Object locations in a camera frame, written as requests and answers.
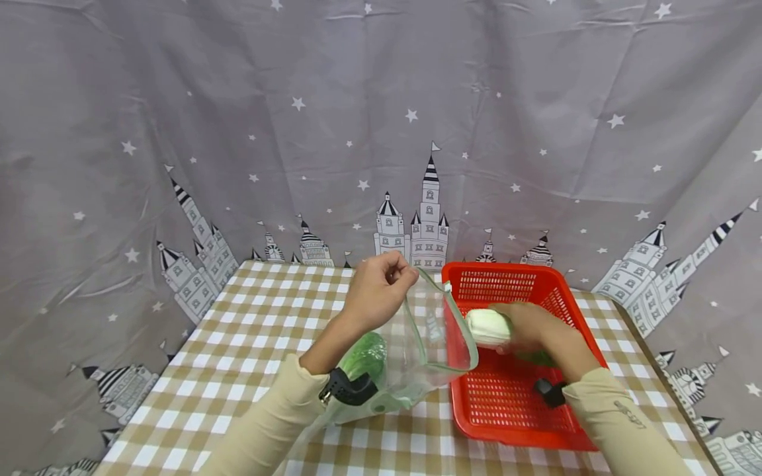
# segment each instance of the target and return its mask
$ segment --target star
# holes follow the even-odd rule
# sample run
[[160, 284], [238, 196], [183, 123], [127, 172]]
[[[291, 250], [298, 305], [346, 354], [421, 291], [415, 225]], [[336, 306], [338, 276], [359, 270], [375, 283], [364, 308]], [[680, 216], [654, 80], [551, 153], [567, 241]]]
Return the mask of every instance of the star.
[[124, 148], [122, 152], [125, 154], [130, 154], [130, 156], [138, 149], [135, 147], [132, 143], [132, 141], [122, 142], [122, 147]]
[[762, 392], [762, 389], [757, 387], [756, 384], [747, 383], [745, 385], [746, 385], [746, 388], [748, 388], [750, 394], [752, 394], [755, 397], [762, 397], [762, 395], [760, 394], [760, 392]]
[[670, 10], [671, 6], [672, 6], [671, 3], [662, 3], [661, 5], [659, 5], [659, 9], [654, 12], [655, 14], [659, 16], [659, 20], [664, 18], [664, 16], [672, 13], [672, 10]]
[[130, 248], [130, 251], [125, 253], [124, 256], [127, 257], [127, 263], [137, 263], [139, 254], [140, 251], [135, 251], [135, 248]]
[[299, 112], [301, 112], [303, 107], [306, 107], [301, 97], [299, 99], [296, 99], [295, 97], [292, 96], [291, 99], [293, 99], [293, 104], [291, 104], [291, 107], [295, 107], [296, 110], [298, 110]]
[[65, 424], [63, 424], [65, 420], [66, 420], [65, 418], [62, 418], [61, 420], [56, 421], [56, 424], [53, 425], [53, 428], [50, 429], [50, 432], [58, 433], [59, 430], [63, 430], [63, 428], [66, 426]]
[[608, 120], [606, 122], [611, 124], [611, 129], [613, 129], [614, 127], [617, 127], [617, 126], [624, 126], [623, 119], [624, 119], [624, 116], [617, 116], [616, 114], [614, 114], [613, 117], [611, 117], [611, 120]]

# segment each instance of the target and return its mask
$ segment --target brown and white checkered tablecloth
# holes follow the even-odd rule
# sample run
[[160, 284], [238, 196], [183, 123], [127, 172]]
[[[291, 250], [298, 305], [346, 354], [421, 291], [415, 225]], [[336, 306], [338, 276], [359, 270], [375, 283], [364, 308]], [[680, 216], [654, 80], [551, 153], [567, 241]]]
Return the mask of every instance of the brown and white checkered tablecloth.
[[[339, 311], [352, 270], [246, 261], [164, 371], [96, 471], [190, 474], [232, 418], [271, 385], [287, 353], [303, 352]], [[575, 298], [611, 371], [664, 430], [695, 474], [716, 474], [688, 423], [611, 301]], [[466, 438], [449, 389], [410, 411], [318, 433], [288, 475], [609, 474], [600, 453], [517, 448]]]

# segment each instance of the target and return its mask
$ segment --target green vegetable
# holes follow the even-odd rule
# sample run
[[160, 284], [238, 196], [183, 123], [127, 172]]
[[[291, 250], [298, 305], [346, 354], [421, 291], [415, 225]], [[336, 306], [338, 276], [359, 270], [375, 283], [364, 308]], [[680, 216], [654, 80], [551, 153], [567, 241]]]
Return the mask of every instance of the green vegetable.
[[350, 380], [368, 372], [376, 387], [380, 387], [386, 371], [386, 341], [377, 332], [363, 335], [341, 358], [338, 366]]

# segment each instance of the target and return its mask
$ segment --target backdrop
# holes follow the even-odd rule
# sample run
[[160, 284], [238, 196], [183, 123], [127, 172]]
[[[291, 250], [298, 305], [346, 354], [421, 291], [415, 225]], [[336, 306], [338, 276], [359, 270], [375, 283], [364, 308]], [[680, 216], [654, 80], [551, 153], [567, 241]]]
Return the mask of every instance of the backdrop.
[[613, 297], [726, 474], [762, 474], [760, 17], [0, 2], [0, 472], [87, 474], [243, 260], [399, 249]]

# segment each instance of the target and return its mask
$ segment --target checkered tablecloth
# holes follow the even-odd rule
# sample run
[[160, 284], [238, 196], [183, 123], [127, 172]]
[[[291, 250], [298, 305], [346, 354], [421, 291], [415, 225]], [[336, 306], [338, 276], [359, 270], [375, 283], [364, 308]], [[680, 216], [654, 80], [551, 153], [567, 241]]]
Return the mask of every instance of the checkered tablecloth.
[[[352, 270], [246, 261], [125, 427], [95, 473], [190, 474], [232, 418], [271, 385], [341, 309]], [[575, 298], [611, 371], [695, 474], [716, 474], [611, 301]], [[410, 411], [318, 433], [285, 474], [609, 474], [600, 453], [515, 448], [467, 439], [442, 388]]]

